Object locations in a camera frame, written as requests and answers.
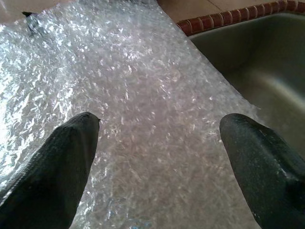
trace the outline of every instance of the bubble wrap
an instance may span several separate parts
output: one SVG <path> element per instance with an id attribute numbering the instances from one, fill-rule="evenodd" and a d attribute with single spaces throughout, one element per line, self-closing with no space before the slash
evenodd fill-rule
<path id="1" fill-rule="evenodd" d="M 72 229 L 259 228 L 218 130 L 255 108 L 155 1 L 80 0 L 1 25 L 0 55 L 0 187 L 90 111 L 101 130 Z"/>

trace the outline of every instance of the sink basin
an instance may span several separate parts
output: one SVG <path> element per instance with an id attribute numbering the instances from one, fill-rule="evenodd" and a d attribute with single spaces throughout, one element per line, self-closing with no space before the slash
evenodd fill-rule
<path id="1" fill-rule="evenodd" d="M 279 13 L 190 38 L 305 159 L 305 16 Z"/>

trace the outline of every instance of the plastic sheet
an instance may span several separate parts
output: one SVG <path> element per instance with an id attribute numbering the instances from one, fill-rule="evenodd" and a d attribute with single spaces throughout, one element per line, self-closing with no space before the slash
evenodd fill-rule
<path id="1" fill-rule="evenodd" d="M 87 0 L 0 26 L 0 187 L 59 124 L 101 119 L 73 229 L 258 228 L 220 140 L 255 108 L 154 1 Z"/>

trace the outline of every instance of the sink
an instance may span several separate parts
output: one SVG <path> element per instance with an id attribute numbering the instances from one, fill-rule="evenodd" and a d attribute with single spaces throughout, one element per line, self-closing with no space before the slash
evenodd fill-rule
<path id="1" fill-rule="evenodd" d="M 305 16 L 279 13 L 190 39 L 305 159 Z"/>

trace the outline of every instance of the stainless steel sink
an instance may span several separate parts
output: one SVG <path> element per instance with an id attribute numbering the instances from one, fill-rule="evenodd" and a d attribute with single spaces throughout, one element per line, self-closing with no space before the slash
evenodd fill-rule
<path id="1" fill-rule="evenodd" d="M 305 159 L 305 16 L 280 13 L 190 38 Z"/>

